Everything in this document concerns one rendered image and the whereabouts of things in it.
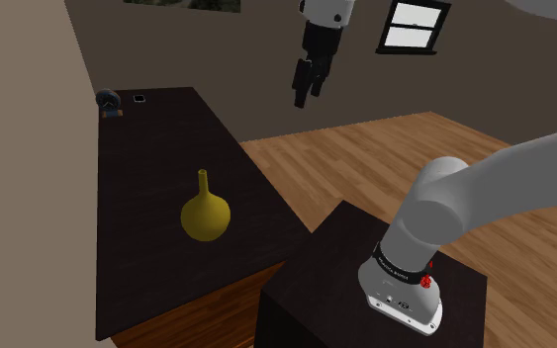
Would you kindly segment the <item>dark blue table clock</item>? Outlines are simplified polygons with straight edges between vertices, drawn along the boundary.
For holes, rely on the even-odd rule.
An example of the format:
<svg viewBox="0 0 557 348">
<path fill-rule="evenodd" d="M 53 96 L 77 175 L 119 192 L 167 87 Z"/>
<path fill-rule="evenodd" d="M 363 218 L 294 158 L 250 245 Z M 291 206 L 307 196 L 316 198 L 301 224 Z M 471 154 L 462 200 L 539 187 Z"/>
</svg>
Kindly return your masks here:
<svg viewBox="0 0 557 348">
<path fill-rule="evenodd" d="M 121 110 L 121 97 L 111 89 L 103 89 L 96 93 L 95 101 L 99 108 L 101 118 L 120 117 L 123 114 Z"/>
</svg>

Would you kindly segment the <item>black-framed window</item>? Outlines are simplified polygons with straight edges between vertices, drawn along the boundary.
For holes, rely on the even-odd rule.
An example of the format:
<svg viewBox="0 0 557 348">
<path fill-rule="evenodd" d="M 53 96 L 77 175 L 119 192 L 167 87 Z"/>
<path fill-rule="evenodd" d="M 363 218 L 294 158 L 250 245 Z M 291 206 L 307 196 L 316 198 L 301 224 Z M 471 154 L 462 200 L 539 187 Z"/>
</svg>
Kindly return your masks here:
<svg viewBox="0 0 557 348">
<path fill-rule="evenodd" d="M 377 54 L 436 55 L 435 43 L 451 4 L 438 0 L 392 0 Z"/>
</svg>

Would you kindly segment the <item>yellow round long-necked vase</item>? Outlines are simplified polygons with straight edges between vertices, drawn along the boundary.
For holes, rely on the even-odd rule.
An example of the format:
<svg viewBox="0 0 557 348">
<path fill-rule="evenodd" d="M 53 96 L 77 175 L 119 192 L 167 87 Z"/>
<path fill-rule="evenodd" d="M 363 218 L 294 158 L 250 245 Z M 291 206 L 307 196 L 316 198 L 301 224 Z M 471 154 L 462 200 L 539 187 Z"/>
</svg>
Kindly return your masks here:
<svg viewBox="0 0 557 348">
<path fill-rule="evenodd" d="M 231 216 L 228 202 L 210 192 L 207 170 L 199 169 L 198 194 L 186 202 L 180 213 L 184 231 L 197 241 L 213 241 L 227 230 Z"/>
</svg>

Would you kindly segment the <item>dark robot stand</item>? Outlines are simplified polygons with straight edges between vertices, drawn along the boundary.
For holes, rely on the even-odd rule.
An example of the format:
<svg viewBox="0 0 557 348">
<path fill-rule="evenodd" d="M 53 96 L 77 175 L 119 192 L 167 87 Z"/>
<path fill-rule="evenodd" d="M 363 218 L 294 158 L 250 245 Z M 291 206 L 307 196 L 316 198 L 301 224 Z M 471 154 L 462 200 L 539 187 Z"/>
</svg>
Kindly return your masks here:
<svg viewBox="0 0 557 348">
<path fill-rule="evenodd" d="M 357 273 L 387 227 L 341 202 L 263 286 L 253 348 L 484 348 L 487 278 L 441 252 L 432 335 L 370 307 Z"/>
</svg>

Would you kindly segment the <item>dark-topped wooden table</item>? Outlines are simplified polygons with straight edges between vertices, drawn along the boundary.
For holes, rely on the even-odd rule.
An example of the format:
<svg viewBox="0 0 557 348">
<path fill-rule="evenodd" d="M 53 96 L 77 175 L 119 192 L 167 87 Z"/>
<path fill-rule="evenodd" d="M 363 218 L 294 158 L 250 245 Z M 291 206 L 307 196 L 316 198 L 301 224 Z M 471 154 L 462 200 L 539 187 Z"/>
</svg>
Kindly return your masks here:
<svg viewBox="0 0 557 348">
<path fill-rule="evenodd" d="M 247 348 L 261 287 L 308 229 L 196 90 L 121 98 L 123 114 L 99 122 L 97 338 L 117 348 Z M 199 169 L 232 212 L 209 242 L 180 222 Z"/>
</svg>

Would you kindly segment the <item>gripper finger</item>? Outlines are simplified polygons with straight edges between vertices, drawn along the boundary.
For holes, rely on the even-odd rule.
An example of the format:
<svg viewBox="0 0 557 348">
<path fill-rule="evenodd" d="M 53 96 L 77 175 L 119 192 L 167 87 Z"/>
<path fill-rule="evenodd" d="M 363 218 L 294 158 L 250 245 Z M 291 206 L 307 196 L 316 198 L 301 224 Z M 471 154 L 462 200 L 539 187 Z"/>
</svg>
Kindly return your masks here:
<svg viewBox="0 0 557 348">
<path fill-rule="evenodd" d="M 328 78 L 332 64 L 332 56 L 323 56 L 315 59 L 312 65 L 313 79 L 310 94 L 319 97 L 325 80 Z"/>
<path fill-rule="evenodd" d="M 307 100 L 310 89 L 310 76 L 312 71 L 312 62 L 307 59 L 299 58 L 294 78 L 292 82 L 292 89 L 295 91 L 294 105 L 297 108 L 303 109 Z"/>
</svg>

